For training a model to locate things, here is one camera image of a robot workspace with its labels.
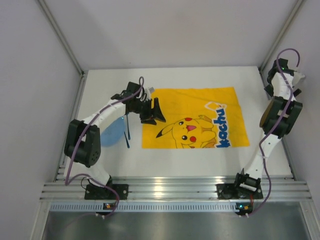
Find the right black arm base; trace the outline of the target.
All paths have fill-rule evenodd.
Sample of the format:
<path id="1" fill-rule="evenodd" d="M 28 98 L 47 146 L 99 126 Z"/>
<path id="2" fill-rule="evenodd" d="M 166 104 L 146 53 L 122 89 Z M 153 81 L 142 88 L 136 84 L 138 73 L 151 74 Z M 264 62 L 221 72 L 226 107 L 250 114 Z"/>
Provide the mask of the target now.
<path id="1" fill-rule="evenodd" d="M 261 200 L 263 193 L 261 188 L 256 191 L 235 186 L 234 183 L 220 183 L 216 185 L 217 198 L 219 200 Z"/>

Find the beige paper cup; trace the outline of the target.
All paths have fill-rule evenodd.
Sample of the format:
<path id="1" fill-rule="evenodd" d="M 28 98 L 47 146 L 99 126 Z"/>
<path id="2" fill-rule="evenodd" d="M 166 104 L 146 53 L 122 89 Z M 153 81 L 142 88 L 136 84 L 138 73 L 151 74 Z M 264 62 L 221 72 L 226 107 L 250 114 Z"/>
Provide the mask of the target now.
<path id="1" fill-rule="evenodd" d="M 292 83 L 292 88 L 293 89 L 297 88 L 298 84 L 300 82 L 303 82 L 305 78 L 306 78 L 306 76 L 303 73 L 295 71 L 293 73 L 293 79 L 292 79 L 292 82 L 291 82 Z"/>

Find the yellow Pikachu cloth placemat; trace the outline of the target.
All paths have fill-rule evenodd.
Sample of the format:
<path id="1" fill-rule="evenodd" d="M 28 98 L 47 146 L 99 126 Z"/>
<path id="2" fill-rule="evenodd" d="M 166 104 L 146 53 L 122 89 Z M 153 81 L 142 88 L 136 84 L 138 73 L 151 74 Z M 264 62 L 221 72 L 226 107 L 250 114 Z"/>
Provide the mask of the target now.
<path id="1" fill-rule="evenodd" d="M 142 126 L 144 149 L 248 147 L 242 109 L 234 87 L 161 88 L 158 98 L 165 122 Z"/>

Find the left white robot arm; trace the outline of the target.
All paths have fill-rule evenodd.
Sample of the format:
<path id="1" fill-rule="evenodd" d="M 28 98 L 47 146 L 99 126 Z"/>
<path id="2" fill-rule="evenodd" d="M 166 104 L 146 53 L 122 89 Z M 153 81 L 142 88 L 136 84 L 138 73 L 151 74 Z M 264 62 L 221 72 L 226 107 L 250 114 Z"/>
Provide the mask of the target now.
<path id="1" fill-rule="evenodd" d="M 142 124 L 166 122 L 159 99 L 151 98 L 153 88 L 144 87 L 144 78 L 129 82 L 126 89 L 116 93 L 107 104 L 83 120 L 73 119 L 68 126 L 64 154 L 69 158 L 65 185 L 85 177 L 96 186 L 105 187 L 111 176 L 105 170 L 101 156 L 101 133 L 114 121 L 129 113 L 139 115 Z"/>

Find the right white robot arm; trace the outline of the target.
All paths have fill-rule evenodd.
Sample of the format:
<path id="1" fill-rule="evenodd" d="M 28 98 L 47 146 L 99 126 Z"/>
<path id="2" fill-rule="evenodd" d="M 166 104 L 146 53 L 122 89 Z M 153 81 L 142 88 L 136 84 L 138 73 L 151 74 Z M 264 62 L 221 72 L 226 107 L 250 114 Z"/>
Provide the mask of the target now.
<path id="1" fill-rule="evenodd" d="M 290 133 L 303 104 L 296 100 L 301 90 L 294 90 L 295 71 L 288 67 L 288 60 L 279 58 L 274 61 L 268 72 L 265 91 L 271 97 L 264 111 L 259 127 L 262 130 L 261 140 L 251 161 L 240 173 L 237 173 L 234 186 L 237 190 L 251 193 L 258 191 L 267 161 L 282 138 Z"/>

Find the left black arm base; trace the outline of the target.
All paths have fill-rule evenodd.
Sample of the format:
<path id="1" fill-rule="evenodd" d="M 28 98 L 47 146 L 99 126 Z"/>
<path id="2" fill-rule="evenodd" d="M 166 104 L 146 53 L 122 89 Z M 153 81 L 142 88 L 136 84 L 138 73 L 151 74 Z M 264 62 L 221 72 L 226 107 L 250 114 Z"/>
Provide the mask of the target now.
<path id="1" fill-rule="evenodd" d="M 85 200 L 116 200 L 117 196 L 105 187 L 96 186 L 92 183 L 88 183 L 86 186 L 81 184 L 81 187 L 85 190 Z M 118 194 L 120 200 L 127 200 L 129 194 L 128 184 L 112 184 L 111 188 Z"/>

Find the light blue plate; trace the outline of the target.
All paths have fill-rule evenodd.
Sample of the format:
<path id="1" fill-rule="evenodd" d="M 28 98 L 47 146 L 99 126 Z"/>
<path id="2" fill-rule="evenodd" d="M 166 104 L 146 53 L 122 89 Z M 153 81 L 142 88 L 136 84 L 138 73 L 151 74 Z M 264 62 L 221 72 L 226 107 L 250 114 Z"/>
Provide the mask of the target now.
<path id="1" fill-rule="evenodd" d="M 102 147 L 111 147 L 119 142 L 124 136 L 125 120 L 119 117 L 110 124 L 100 135 L 100 143 Z"/>

